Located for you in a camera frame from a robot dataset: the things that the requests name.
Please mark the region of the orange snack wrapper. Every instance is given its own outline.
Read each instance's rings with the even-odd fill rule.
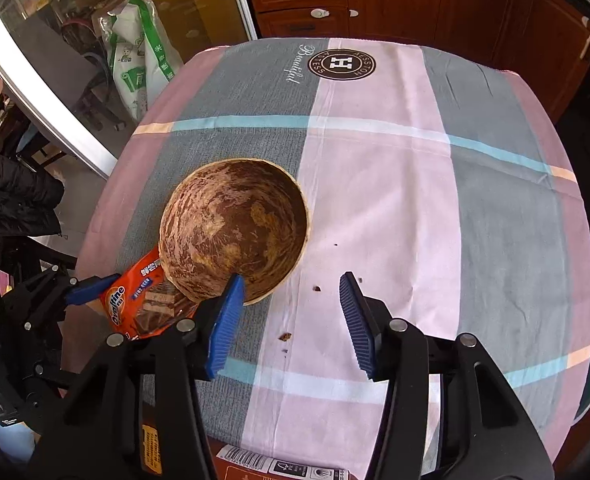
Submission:
[[[124,272],[100,296],[115,332],[128,339],[162,333],[179,317],[192,317],[197,305],[166,280],[157,246]]]

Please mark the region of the wooden bowl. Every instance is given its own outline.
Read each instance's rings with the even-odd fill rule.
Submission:
[[[173,191],[159,256],[189,300],[219,296],[238,272],[251,304],[286,279],[308,237],[308,210],[293,177],[266,160],[230,158],[202,166]]]

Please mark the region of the black puffer jacket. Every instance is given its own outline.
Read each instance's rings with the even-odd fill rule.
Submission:
[[[0,236],[60,234],[53,209],[63,194],[64,185],[46,171],[0,155]]]

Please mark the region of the silver screw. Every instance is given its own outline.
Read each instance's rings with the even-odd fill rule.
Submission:
[[[399,317],[394,317],[390,320],[389,326],[393,332],[406,332],[408,323]]]
[[[475,336],[472,334],[462,334],[460,336],[460,343],[469,348],[473,348],[473,346],[478,343],[478,340],[475,339]]]
[[[106,338],[106,344],[115,348],[124,342],[124,336],[118,333],[110,334]]]
[[[195,329],[195,322],[192,319],[181,319],[175,326],[180,332],[190,332]]]

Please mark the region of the plaid tablecloth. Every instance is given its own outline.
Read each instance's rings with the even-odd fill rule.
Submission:
[[[309,70],[310,57],[338,48],[369,54],[374,72],[331,80]],[[363,478],[386,385],[367,382],[345,326],[338,281],[352,270],[364,294],[424,333],[476,334],[557,455],[590,358],[590,238],[562,144],[518,75],[374,41],[202,52],[124,149],[79,276],[132,265],[157,242],[184,176],[237,156],[297,178],[312,232],[290,278],[245,309],[225,369],[200,386],[211,436]],[[72,308],[64,364],[80,370],[107,330],[89,308]],[[427,467],[438,413],[431,380]]]

